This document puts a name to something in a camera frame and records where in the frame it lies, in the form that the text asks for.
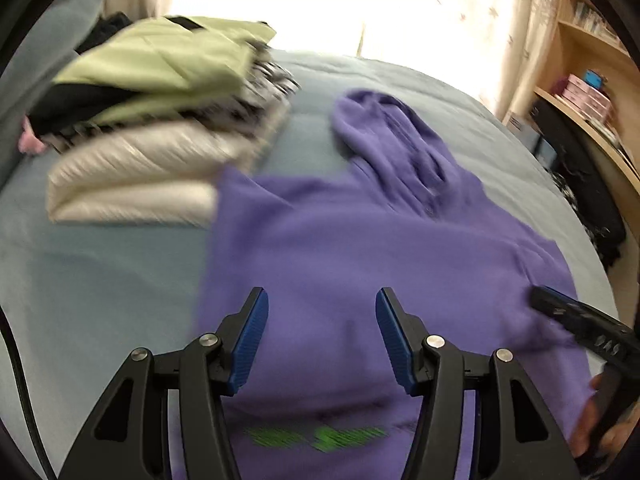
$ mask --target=stack of folded clothes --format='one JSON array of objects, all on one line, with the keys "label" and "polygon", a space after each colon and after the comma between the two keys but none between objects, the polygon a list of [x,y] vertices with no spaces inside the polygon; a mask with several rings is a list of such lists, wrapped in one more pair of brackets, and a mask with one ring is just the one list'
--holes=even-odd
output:
[{"label": "stack of folded clothes", "polygon": [[31,111],[62,153],[49,172],[53,221],[208,225],[215,181],[249,173],[297,85],[265,23],[152,18],[80,56]]}]

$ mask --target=bookshelf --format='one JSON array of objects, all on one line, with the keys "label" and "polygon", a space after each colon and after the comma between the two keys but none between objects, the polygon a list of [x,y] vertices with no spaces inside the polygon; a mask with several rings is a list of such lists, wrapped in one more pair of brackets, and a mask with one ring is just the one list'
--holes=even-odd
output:
[{"label": "bookshelf", "polygon": [[[579,2],[594,7],[589,0],[560,0],[552,40],[536,79],[531,103],[542,98],[580,126],[585,146],[596,163],[607,187],[625,220],[628,233],[620,247],[622,258],[609,269],[620,318],[633,321],[638,301],[638,259],[640,241],[640,70],[614,36],[586,30],[576,18]],[[602,26],[595,27],[601,32]],[[553,86],[575,74],[582,78],[593,70],[606,79],[605,92],[611,98],[614,112],[610,126],[635,160],[634,165],[566,102],[557,99]]]}]

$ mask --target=lime green garment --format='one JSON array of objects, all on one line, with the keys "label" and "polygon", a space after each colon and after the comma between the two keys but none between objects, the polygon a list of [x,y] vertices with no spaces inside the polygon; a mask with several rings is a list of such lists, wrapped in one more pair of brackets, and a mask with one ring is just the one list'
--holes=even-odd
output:
[{"label": "lime green garment", "polygon": [[141,20],[78,57],[54,83],[111,86],[142,94],[91,119],[105,124],[170,115],[242,88],[258,53],[275,31],[264,23],[189,17],[187,30],[165,18]]}]

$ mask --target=blue gripper pad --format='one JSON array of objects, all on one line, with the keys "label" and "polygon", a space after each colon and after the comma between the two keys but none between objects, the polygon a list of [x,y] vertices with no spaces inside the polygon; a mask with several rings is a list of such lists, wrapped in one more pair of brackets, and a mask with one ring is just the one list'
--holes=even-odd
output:
[{"label": "blue gripper pad", "polygon": [[376,295],[376,320],[396,381],[409,395],[417,395],[418,383],[414,376],[414,357],[400,329],[396,314],[382,290]]},{"label": "blue gripper pad", "polygon": [[268,317],[269,298],[267,293],[262,290],[255,300],[254,307],[249,313],[242,332],[238,336],[238,341],[231,352],[233,364],[227,383],[227,395],[235,395],[246,383]]}]

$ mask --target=black backpack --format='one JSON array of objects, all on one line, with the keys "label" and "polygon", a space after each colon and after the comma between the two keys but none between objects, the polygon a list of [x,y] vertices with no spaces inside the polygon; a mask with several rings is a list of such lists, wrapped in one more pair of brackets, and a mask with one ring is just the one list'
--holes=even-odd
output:
[{"label": "black backpack", "polygon": [[542,136],[557,158],[551,171],[560,174],[574,193],[578,217],[593,234],[594,245],[605,270],[619,257],[619,245],[626,231],[616,203],[583,144],[585,133],[569,117],[544,99],[538,99],[530,112]]}]

